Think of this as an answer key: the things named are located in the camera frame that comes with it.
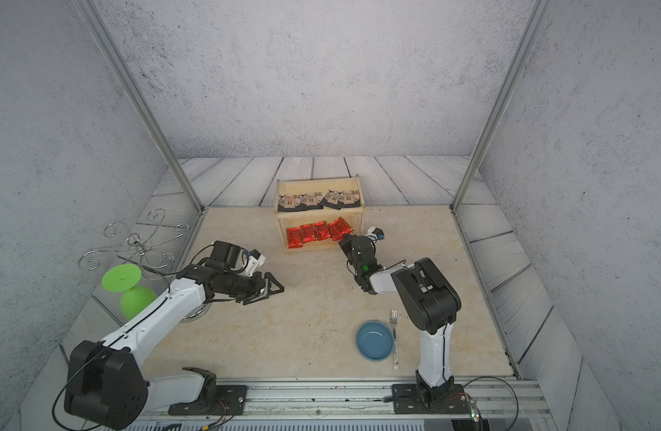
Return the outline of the red tea bag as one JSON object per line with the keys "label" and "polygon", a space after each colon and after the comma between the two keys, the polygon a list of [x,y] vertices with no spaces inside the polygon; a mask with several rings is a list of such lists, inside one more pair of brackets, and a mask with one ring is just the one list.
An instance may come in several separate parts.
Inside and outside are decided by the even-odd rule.
{"label": "red tea bag", "polygon": [[304,244],[308,244],[308,242],[317,241],[315,227],[313,224],[303,224],[302,226],[300,226],[300,232]]}
{"label": "red tea bag", "polygon": [[303,235],[299,227],[287,228],[287,247],[289,249],[303,247]]}
{"label": "red tea bag", "polygon": [[331,238],[330,228],[327,222],[319,222],[313,225],[317,241],[325,241]]}
{"label": "red tea bag", "polygon": [[341,241],[346,235],[351,235],[354,232],[351,224],[343,217],[339,217],[335,221],[329,223],[330,237],[333,242]]}

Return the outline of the brown tea bag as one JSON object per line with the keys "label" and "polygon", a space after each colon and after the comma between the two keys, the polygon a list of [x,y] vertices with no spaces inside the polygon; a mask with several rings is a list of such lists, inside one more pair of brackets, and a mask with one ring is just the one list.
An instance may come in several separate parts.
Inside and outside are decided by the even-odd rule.
{"label": "brown tea bag", "polygon": [[341,208],[359,208],[362,206],[359,190],[341,190],[338,193],[338,203]]}
{"label": "brown tea bag", "polygon": [[342,203],[339,200],[339,194],[334,190],[329,190],[324,196],[321,204],[325,208],[341,209]]}
{"label": "brown tea bag", "polygon": [[321,192],[312,192],[299,195],[304,210],[323,209],[324,195]]}
{"label": "brown tea bag", "polygon": [[302,204],[301,199],[297,195],[280,195],[278,197],[279,212],[300,211]]}

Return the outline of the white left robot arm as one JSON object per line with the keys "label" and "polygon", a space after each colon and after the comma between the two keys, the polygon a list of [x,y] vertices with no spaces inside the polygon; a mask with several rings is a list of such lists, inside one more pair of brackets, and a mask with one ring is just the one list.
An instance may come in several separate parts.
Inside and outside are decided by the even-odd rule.
{"label": "white left robot arm", "polygon": [[234,407],[217,389],[217,376],[188,366],[182,375],[145,379],[141,367],[154,348],[190,312],[217,296],[250,305],[283,293],[269,272],[244,276],[202,260],[180,271],[155,303],[100,341],[72,352],[68,380],[55,401],[67,414],[94,427],[121,430],[142,413],[163,407],[187,415],[230,414]]}

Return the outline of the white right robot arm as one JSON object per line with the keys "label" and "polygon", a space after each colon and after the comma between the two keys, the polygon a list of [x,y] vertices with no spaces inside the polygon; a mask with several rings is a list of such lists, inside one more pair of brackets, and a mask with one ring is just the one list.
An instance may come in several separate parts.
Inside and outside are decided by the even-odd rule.
{"label": "white right robot arm", "polygon": [[461,391],[450,365],[450,340],[461,298],[436,264],[423,258],[411,265],[386,268],[375,257],[382,230],[369,235],[345,235],[339,241],[355,282],[370,295],[396,293],[410,321],[420,332],[420,362],[416,388],[431,408]]}

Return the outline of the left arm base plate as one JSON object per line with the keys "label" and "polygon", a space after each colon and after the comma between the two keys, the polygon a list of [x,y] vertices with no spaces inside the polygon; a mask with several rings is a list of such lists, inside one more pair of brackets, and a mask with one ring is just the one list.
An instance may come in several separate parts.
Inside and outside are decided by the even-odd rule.
{"label": "left arm base plate", "polygon": [[248,387],[246,385],[206,384],[197,400],[173,404],[171,416],[242,416]]}

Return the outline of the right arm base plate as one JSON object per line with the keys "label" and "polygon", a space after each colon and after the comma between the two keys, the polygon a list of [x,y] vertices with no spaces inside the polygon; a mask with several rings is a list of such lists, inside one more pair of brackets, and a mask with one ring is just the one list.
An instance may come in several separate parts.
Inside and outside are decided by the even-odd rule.
{"label": "right arm base plate", "polygon": [[427,402],[427,394],[417,384],[393,384],[391,395],[384,401],[391,403],[398,415],[469,415],[470,404],[465,395],[446,395],[436,402]]}

